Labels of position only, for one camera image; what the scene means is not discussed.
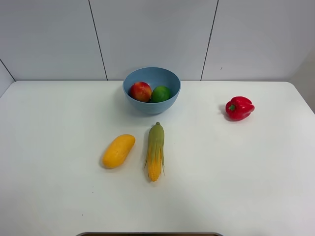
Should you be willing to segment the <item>yellow mango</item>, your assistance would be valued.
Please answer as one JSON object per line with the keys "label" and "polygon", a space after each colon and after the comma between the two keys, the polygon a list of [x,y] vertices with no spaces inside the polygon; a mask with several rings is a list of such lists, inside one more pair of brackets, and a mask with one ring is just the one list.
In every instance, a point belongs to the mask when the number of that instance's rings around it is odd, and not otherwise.
{"label": "yellow mango", "polygon": [[122,134],[109,145],[102,158],[102,164],[107,169],[121,166],[135,144],[135,137],[130,134]]}

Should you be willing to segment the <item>red bell pepper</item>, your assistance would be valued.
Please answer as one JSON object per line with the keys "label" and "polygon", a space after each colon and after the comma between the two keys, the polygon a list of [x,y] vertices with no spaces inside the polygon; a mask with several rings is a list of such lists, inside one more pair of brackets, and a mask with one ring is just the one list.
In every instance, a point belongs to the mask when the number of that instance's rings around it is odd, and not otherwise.
{"label": "red bell pepper", "polygon": [[247,118],[255,109],[252,102],[243,96],[233,97],[225,106],[225,112],[232,121],[241,121]]}

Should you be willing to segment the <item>corn cob with husk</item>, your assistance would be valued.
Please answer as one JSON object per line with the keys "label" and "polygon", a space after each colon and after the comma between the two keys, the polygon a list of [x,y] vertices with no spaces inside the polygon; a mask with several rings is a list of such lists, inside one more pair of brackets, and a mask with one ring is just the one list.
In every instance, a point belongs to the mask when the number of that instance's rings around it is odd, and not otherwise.
{"label": "corn cob with husk", "polygon": [[144,167],[147,167],[149,180],[155,182],[164,172],[164,129],[159,122],[150,129]]}

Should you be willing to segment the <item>blue plastic bowl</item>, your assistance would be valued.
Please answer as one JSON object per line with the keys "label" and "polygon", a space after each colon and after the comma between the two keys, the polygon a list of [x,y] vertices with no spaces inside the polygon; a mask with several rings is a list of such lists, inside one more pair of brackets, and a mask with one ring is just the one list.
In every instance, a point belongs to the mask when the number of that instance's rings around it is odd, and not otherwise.
{"label": "blue plastic bowl", "polygon": [[[166,86],[170,89],[170,98],[158,103],[144,103],[130,96],[131,86],[136,82],[145,82],[152,89]],[[129,103],[137,110],[149,114],[160,114],[169,109],[176,101],[181,90],[181,81],[173,72],[159,67],[144,67],[131,72],[123,81],[123,91]]]}

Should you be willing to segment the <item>green lime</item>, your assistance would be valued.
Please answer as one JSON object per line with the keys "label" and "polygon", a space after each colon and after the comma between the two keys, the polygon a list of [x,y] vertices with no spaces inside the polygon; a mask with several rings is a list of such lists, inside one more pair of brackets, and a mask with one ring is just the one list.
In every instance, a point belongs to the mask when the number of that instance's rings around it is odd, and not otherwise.
{"label": "green lime", "polygon": [[171,97],[170,89],[166,86],[156,87],[151,95],[152,103],[159,103],[168,100]]}

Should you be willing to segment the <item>red apple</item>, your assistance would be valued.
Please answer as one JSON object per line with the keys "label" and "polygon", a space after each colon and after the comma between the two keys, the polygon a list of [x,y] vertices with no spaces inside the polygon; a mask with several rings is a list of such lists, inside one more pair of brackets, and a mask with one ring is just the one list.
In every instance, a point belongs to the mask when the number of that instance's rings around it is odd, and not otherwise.
{"label": "red apple", "polygon": [[134,83],[130,90],[129,95],[140,102],[149,102],[152,95],[151,87],[145,82]]}

